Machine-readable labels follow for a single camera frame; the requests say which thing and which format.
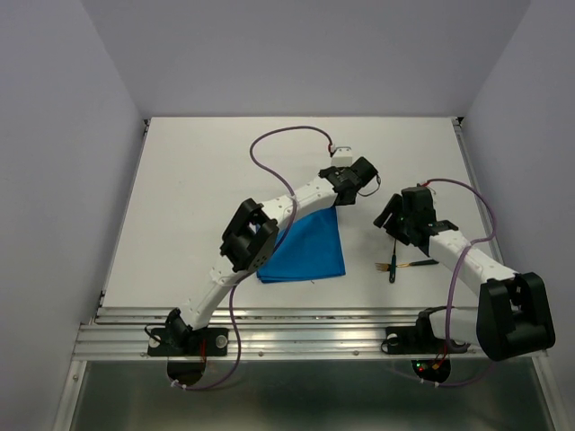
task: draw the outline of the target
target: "white tabletop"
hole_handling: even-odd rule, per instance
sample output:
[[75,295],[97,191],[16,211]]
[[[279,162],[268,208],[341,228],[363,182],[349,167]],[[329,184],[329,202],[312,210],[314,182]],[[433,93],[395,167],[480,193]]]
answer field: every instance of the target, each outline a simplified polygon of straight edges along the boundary
[[[379,170],[381,189],[338,207],[344,277],[262,284],[245,280],[237,308],[427,308],[445,304],[451,273],[441,267],[399,268],[393,285],[375,262],[389,262],[393,241],[373,226],[388,199],[431,177],[468,182],[451,119],[403,118],[154,118],[137,169],[103,306],[159,308],[196,299],[239,204],[284,194],[283,186],[250,161],[257,136],[294,125],[323,128],[336,145],[349,145]],[[297,188],[330,165],[325,137],[293,131],[262,141],[259,159]],[[457,186],[434,187],[438,219],[457,224],[469,238],[485,231],[473,195]],[[482,250],[491,255],[488,247]],[[426,259],[398,245],[398,263]],[[475,306],[458,284],[455,304]]]

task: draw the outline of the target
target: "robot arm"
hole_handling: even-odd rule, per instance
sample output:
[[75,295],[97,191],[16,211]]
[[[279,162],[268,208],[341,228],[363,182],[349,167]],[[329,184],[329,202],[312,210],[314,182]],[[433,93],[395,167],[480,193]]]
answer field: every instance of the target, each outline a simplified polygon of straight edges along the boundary
[[[419,247],[451,271],[471,245],[457,226],[437,220],[431,192],[422,186],[394,195],[374,224],[398,241]],[[554,344],[553,322],[539,276],[518,274],[472,247],[458,278],[478,296],[479,304],[477,310],[452,310],[453,340],[479,345],[495,361]],[[445,329],[446,307],[425,310],[415,327],[388,329],[399,332],[389,353],[437,353],[445,342]]]
[[[263,266],[274,252],[280,231],[288,224],[315,211],[353,205],[358,192],[376,175],[376,168],[364,157],[351,163],[349,148],[339,148],[332,154],[332,166],[295,191],[295,196],[283,195],[260,204],[245,200],[235,212],[222,235],[220,256],[209,271],[209,281],[203,286],[199,303],[190,300],[173,309],[163,330],[154,330],[166,344],[178,347],[171,356],[194,355],[200,341],[209,347],[222,329],[208,328],[214,310],[230,290]],[[215,349],[213,356],[224,355],[224,349]],[[165,352],[153,355],[165,356]]]
[[[252,199],[244,201],[224,233],[224,244],[220,249],[224,254],[217,258],[216,265],[209,271],[210,280],[204,286],[203,299],[198,304],[192,304],[190,301],[184,303],[181,307],[181,317],[194,330],[208,326],[214,310],[232,287],[257,271],[271,257],[278,232],[287,227],[294,204],[297,211],[293,223],[315,211],[333,207],[337,197],[338,194],[333,190],[332,184],[318,176],[297,189],[293,198],[283,195],[259,205]],[[263,224],[257,222],[258,218],[264,220]],[[246,220],[249,231],[241,233],[245,229]],[[261,232],[258,238],[258,232],[266,224],[269,230]],[[243,247],[245,242],[250,240],[248,237],[264,244],[260,252],[254,254],[254,250],[249,250],[249,245]]]

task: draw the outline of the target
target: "white connector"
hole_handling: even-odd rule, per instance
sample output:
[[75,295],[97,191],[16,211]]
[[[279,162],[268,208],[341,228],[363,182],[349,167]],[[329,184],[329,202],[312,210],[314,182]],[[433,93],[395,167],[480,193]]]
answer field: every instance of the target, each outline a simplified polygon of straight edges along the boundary
[[345,168],[353,164],[353,153],[349,146],[336,146],[332,155],[332,166]]

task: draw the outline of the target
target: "white wall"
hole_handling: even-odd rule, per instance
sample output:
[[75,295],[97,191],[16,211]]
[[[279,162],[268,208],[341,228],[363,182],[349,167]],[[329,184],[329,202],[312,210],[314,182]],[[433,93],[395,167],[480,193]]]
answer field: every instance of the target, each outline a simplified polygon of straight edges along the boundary
[[463,115],[528,0],[82,0],[145,115]]
[[572,0],[534,1],[464,121],[478,181],[499,216],[506,262],[545,280],[557,333],[552,360],[570,412],[575,412],[573,17]]
[[0,428],[51,428],[142,136],[76,0],[0,6]]

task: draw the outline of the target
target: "blue cloth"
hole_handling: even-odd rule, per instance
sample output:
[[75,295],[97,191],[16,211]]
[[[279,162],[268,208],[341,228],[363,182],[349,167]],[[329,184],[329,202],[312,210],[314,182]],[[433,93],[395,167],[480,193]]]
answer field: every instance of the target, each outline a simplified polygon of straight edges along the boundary
[[316,211],[294,223],[286,240],[257,275],[262,283],[344,276],[335,207]]

